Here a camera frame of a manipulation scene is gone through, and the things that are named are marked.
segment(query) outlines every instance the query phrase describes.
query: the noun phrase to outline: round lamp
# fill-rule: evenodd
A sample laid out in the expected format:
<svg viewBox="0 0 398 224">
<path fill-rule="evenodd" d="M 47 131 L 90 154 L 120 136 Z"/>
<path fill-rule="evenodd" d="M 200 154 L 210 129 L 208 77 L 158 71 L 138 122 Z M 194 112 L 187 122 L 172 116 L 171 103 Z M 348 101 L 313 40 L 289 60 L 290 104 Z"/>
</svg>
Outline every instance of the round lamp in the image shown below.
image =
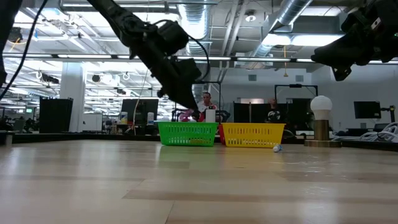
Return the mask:
<svg viewBox="0 0 398 224">
<path fill-rule="evenodd" d="M 325 96 L 317 96 L 311 101 L 311 110 L 315 120 L 329 120 L 332 108 L 331 100 Z"/>
<path fill-rule="evenodd" d="M 306 140 L 305 146 L 341 147 L 338 141 L 329 138 L 329 114 L 333 104 L 325 96 L 317 96 L 311 101 L 311 110 L 315 117 L 314 140 Z"/>
</svg>

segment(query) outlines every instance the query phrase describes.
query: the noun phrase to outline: white pillar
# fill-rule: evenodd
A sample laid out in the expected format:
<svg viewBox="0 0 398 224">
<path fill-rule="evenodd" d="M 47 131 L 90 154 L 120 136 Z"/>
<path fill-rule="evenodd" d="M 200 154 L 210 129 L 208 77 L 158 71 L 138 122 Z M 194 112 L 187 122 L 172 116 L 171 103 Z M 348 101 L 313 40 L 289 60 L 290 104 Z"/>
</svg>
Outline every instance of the white pillar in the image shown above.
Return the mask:
<svg viewBox="0 0 398 224">
<path fill-rule="evenodd" d="M 60 98 L 73 99 L 70 117 L 70 132 L 83 131 L 83 113 L 85 110 L 86 72 L 82 63 L 64 62 L 62 65 Z"/>
</svg>

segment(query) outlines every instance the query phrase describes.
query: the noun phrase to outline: plastic basket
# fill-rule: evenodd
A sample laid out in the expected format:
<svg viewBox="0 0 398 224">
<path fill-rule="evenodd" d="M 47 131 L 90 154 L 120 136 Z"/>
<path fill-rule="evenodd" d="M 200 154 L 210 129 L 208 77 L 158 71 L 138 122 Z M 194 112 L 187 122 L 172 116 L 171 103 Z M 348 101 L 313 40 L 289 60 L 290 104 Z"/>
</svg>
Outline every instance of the plastic basket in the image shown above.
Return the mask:
<svg viewBox="0 0 398 224">
<path fill-rule="evenodd" d="M 218 123 L 159 122 L 160 140 L 166 146 L 213 146 Z"/>
<path fill-rule="evenodd" d="M 228 147 L 274 147 L 280 144 L 285 124 L 223 123 Z"/>
</svg>

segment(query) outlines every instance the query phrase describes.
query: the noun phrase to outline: white ball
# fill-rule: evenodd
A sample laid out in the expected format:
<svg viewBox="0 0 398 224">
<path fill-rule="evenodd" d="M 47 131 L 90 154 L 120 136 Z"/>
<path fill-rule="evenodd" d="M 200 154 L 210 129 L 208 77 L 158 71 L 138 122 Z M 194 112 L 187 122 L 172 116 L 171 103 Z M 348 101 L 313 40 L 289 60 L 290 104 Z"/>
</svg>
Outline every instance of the white ball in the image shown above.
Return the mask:
<svg viewBox="0 0 398 224">
<path fill-rule="evenodd" d="M 274 146 L 273 150 L 274 150 L 274 152 L 279 152 L 282 150 L 282 146 L 278 144 L 278 145 Z"/>
</svg>

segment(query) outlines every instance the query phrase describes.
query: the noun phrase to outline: computer monitor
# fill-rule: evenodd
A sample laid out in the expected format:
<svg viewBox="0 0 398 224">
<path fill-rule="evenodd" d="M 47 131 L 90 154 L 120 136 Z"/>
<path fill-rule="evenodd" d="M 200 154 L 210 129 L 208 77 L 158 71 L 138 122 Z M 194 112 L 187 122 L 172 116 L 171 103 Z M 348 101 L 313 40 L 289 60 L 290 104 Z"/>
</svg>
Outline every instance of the computer monitor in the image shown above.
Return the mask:
<svg viewBox="0 0 398 224">
<path fill-rule="evenodd" d="M 134 121 L 134 108 L 137 99 L 126 99 L 122 102 L 122 112 L 127 112 L 127 120 Z M 157 118 L 158 99 L 140 99 L 136 110 L 136 124 L 146 124 L 148 112 L 153 112 L 154 120 Z"/>
<path fill-rule="evenodd" d="M 380 119 L 381 108 L 378 101 L 355 101 L 354 102 L 356 119 Z"/>
</svg>

